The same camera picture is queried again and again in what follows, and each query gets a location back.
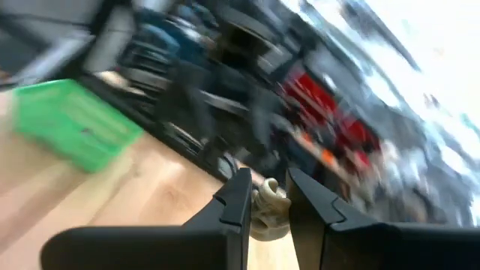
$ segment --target wooden surface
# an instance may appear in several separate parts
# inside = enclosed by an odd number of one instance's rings
[[[0,93],[1,270],[39,270],[43,243],[67,228],[183,224],[221,187],[148,134],[108,169],[85,174],[10,131],[10,98]],[[290,234],[250,238],[248,259],[249,269],[299,268]]]

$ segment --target green plastic crate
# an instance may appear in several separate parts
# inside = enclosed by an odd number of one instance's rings
[[[142,129],[71,79],[15,90],[14,128],[52,146],[74,164],[102,170]]]

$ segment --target wooden table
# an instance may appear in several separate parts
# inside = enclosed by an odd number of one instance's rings
[[[222,185],[148,134],[108,169],[81,172],[10,131],[10,99],[0,93],[1,270],[39,270],[42,245],[67,228],[183,224]],[[290,234],[250,238],[248,259],[249,269],[299,268]]]

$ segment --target green basket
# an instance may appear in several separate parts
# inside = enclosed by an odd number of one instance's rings
[[[52,146],[74,164],[102,170],[142,129],[71,79],[15,90],[16,131]]]

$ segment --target red object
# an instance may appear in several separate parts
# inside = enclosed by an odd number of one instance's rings
[[[336,134],[338,147],[354,149],[365,143],[378,147],[378,138],[365,124],[353,115],[343,115],[342,112],[338,112],[338,104],[332,93],[312,79],[308,73],[294,68],[289,78],[283,86],[285,95],[295,98],[302,104],[305,115],[313,116],[318,125],[324,125],[326,118],[333,115],[341,119],[337,123],[341,127],[341,133]]]

